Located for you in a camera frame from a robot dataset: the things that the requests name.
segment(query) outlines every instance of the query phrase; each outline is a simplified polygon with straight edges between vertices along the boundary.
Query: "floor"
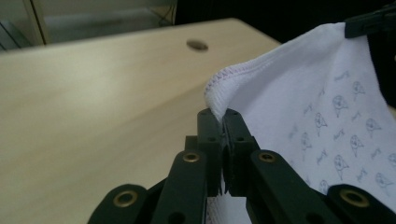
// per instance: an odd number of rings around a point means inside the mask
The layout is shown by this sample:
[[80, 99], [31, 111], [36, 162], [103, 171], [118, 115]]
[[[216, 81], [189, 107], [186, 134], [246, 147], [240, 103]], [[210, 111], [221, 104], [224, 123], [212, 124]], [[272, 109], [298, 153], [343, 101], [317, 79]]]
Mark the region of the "floor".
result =
[[[136, 8], [123, 11], [46, 17], [51, 43], [68, 42], [172, 25], [175, 7]], [[0, 53], [32, 47], [9, 21], [0, 21]]]

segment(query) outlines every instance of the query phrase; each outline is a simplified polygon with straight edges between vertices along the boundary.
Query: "white cloth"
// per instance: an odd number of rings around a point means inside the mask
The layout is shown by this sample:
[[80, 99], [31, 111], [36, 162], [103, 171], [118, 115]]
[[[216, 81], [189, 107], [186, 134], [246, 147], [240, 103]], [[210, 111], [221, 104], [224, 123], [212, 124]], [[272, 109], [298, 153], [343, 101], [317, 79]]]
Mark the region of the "white cloth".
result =
[[260, 147], [282, 155], [311, 188], [348, 183], [396, 211], [396, 122], [367, 37], [345, 39], [344, 28], [324, 24], [224, 68], [208, 82], [206, 103], [218, 120], [226, 108], [240, 112]]

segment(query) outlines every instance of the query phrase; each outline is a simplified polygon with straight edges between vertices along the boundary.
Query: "screw hole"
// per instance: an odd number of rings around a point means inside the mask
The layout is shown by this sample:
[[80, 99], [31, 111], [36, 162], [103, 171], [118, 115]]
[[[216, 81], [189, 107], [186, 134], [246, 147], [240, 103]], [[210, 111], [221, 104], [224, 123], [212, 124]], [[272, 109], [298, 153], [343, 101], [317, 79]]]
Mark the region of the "screw hole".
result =
[[194, 49], [196, 51], [201, 51], [201, 52], [208, 51], [209, 49], [207, 44], [200, 40], [188, 40], [187, 46], [189, 46], [190, 49]]
[[119, 193], [113, 200], [114, 205], [117, 207], [128, 207], [134, 204], [137, 200], [137, 193], [133, 190], [126, 190]]
[[340, 196], [345, 202], [357, 207], [368, 207], [370, 204], [364, 195], [358, 193], [355, 190], [341, 189]]
[[186, 221], [186, 217], [179, 212], [172, 213], [168, 218], [169, 224], [183, 224]]
[[183, 161], [196, 162], [199, 160], [199, 155], [196, 153], [187, 153], [183, 156]]
[[259, 154], [259, 159], [265, 162], [274, 162], [276, 157], [268, 152], [263, 152]]
[[311, 224], [323, 224], [324, 223], [323, 217], [316, 213], [309, 213], [308, 215], [306, 215], [305, 219]]

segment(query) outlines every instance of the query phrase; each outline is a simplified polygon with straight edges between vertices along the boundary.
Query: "light wood tabletop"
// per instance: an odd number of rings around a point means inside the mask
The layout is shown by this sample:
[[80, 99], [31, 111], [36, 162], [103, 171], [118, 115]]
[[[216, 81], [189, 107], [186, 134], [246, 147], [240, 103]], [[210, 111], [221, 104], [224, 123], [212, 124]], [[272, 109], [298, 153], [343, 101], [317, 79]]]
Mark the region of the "light wood tabletop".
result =
[[0, 222], [86, 223], [111, 189], [161, 181], [210, 77], [277, 45], [229, 19], [0, 55]]

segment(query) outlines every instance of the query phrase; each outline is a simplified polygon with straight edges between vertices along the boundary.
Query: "table surface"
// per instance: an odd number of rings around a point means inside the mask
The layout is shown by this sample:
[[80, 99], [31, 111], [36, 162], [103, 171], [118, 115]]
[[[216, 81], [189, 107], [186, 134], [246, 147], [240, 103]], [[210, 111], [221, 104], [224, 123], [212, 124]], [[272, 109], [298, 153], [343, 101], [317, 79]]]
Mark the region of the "table surface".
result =
[[0, 55], [1, 223], [86, 223], [111, 189], [161, 181], [210, 77], [277, 45], [229, 19]]

